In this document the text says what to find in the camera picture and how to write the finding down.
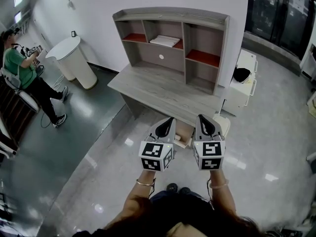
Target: white round table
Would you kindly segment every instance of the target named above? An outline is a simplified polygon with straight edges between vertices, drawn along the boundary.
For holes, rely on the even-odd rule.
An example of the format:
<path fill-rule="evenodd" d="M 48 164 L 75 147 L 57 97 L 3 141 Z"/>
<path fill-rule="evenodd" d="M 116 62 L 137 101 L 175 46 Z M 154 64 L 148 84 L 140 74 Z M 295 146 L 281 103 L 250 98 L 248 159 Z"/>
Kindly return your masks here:
<path fill-rule="evenodd" d="M 48 52 L 46 58 L 56 58 L 59 69 L 67 80 L 73 81 L 77 78 L 85 89 L 91 89 L 98 78 L 78 48 L 80 40 L 78 36 L 64 39 Z"/>

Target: wooden desk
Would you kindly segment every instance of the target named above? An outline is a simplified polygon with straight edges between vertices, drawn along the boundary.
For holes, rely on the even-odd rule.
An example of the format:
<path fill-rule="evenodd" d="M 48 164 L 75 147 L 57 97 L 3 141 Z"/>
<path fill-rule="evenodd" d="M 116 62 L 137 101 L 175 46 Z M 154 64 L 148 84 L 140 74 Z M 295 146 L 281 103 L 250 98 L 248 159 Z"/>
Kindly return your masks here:
<path fill-rule="evenodd" d="M 205 88 L 184 84 L 182 72 L 143 61 L 127 65 L 108 86 L 121 93 L 135 118 L 144 105 L 194 127 L 197 115 L 213 117 L 224 101 Z"/>

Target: green t-shirt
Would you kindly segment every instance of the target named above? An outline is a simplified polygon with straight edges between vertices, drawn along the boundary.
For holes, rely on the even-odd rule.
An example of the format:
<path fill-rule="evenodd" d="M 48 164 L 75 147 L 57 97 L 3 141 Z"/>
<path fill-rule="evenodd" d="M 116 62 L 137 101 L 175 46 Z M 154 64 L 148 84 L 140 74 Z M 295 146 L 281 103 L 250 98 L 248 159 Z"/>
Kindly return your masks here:
<path fill-rule="evenodd" d="M 24 56 L 20 54 L 15 48 L 9 48 L 4 52 L 4 67 L 14 75 L 18 74 L 19 67 L 21 87 L 26 89 L 34 81 L 37 74 L 32 66 L 29 66 L 26 69 L 21 67 L 24 59 Z"/>

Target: red shelf surface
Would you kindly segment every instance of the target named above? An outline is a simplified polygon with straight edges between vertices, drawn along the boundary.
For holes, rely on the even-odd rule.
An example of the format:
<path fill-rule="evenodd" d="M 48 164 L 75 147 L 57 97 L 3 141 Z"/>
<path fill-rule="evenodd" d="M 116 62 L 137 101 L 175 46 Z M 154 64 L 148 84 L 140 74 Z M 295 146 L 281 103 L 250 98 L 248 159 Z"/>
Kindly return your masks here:
<path fill-rule="evenodd" d="M 181 39 L 181 40 L 180 40 L 178 43 L 176 43 L 173 47 L 183 50 L 183 40 Z"/>
<path fill-rule="evenodd" d="M 216 68 L 219 68 L 219 62 L 221 60 L 221 57 L 219 57 L 217 55 L 205 53 L 205 52 L 198 51 L 195 49 L 192 49 L 186 58 L 188 58 L 190 60 L 206 63 L 206 64 L 214 66 Z"/>
<path fill-rule="evenodd" d="M 135 42 L 146 42 L 145 34 L 130 34 L 123 38 L 123 40 L 135 41 Z"/>

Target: bracelet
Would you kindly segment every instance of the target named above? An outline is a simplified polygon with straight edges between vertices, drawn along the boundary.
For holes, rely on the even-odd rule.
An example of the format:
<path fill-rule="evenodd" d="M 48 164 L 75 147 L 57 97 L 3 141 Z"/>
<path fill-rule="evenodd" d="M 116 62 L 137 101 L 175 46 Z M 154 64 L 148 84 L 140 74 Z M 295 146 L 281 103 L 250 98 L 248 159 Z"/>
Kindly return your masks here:
<path fill-rule="evenodd" d="M 213 186 L 212 184 L 210 184 L 209 187 L 210 187 L 212 190 L 218 190 L 218 189 L 223 188 L 224 186 L 228 186 L 228 184 L 229 184 L 229 180 L 226 179 L 226 183 L 223 184 L 223 185 Z"/>
<path fill-rule="evenodd" d="M 137 184 L 143 185 L 143 186 L 153 186 L 155 184 L 155 181 L 156 181 L 156 179 L 154 179 L 152 184 L 143 184 L 143 183 L 139 182 L 138 179 L 136 179 Z"/>

